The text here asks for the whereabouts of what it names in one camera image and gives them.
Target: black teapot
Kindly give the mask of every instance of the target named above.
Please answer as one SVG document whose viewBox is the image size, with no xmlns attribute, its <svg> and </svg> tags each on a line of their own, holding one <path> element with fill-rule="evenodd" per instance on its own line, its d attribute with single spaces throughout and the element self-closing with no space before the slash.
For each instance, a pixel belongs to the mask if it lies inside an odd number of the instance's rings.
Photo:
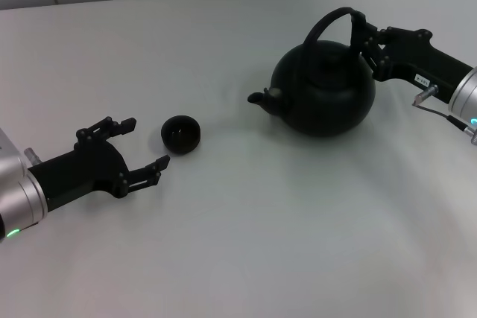
<svg viewBox="0 0 477 318">
<path fill-rule="evenodd" d="M 248 101 L 310 136 L 335 136 L 358 125 L 374 101 L 371 70 L 352 46 L 317 41 L 329 24 L 353 12 L 341 8 L 320 20 L 304 43 L 278 62 L 270 88 Z"/>
</svg>

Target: teapot spout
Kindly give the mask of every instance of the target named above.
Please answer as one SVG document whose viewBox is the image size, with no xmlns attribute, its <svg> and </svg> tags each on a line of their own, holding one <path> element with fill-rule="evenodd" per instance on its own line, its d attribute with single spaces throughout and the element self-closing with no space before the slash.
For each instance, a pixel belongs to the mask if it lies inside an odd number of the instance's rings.
<svg viewBox="0 0 477 318">
<path fill-rule="evenodd" d="M 271 115 L 282 115 L 285 108 L 281 89 L 264 89 L 263 93 L 255 92 L 247 99 L 251 104 L 258 104 L 264 111 Z"/>
</svg>

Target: teapot body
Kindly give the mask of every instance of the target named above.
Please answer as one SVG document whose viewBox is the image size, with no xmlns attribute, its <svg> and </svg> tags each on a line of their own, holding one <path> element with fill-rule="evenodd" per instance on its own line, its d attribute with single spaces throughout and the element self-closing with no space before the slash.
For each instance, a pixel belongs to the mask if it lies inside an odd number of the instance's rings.
<svg viewBox="0 0 477 318">
<path fill-rule="evenodd" d="M 335 136 L 358 125 L 369 113 L 375 95 L 374 79 L 364 59 L 351 56 L 348 46 L 317 41 L 308 50 L 308 60 L 303 60 L 302 47 L 291 49 L 278 62 L 271 87 L 257 104 L 310 136 Z"/>
</svg>

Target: teapot handle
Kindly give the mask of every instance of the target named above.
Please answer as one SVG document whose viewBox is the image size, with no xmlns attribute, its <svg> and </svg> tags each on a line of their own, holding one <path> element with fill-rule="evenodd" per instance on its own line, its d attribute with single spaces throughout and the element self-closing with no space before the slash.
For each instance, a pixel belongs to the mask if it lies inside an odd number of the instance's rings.
<svg viewBox="0 0 477 318">
<path fill-rule="evenodd" d="M 309 32 L 308 36 L 306 37 L 305 41 L 303 42 L 301 57 L 300 57 L 300 68 L 304 68 L 304 63 L 306 62 L 307 54 L 310 53 L 312 46 L 317 42 L 318 38 L 321 34 L 328 28 L 334 21 L 338 20 L 342 16 L 350 14 L 353 20 L 353 27 L 358 25 L 358 23 L 363 24 L 366 23 L 366 18 L 364 17 L 363 13 L 358 12 L 357 10 L 352 9 L 351 7 L 340 7 L 332 11 L 331 13 L 327 14 L 320 20 Z M 359 51 L 351 51 L 351 53 L 358 54 Z"/>
</svg>

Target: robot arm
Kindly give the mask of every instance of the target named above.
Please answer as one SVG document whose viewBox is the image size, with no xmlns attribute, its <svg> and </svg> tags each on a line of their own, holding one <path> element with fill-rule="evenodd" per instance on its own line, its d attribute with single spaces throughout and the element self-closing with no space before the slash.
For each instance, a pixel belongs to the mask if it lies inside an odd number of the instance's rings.
<svg viewBox="0 0 477 318">
<path fill-rule="evenodd" d="M 125 197 L 157 185 L 169 163 L 163 156 L 129 171 L 107 140 L 134 131 L 136 120 L 118 124 L 111 117 L 76 132 L 74 150 L 26 169 L 18 150 L 0 130 L 0 240 L 36 225 L 48 212 L 92 191 Z"/>
<path fill-rule="evenodd" d="M 419 105 L 431 96 L 449 104 L 452 115 L 444 117 L 477 144 L 477 132 L 467 125 L 477 124 L 477 68 L 433 48 L 432 33 L 426 29 L 378 31 L 362 13 L 352 13 L 352 19 L 351 48 L 361 53 L 373 78 L 380 82 L 400 78 L 419 87 L 423 91 L 413 105 L 421 109 Z"/>
</svg>

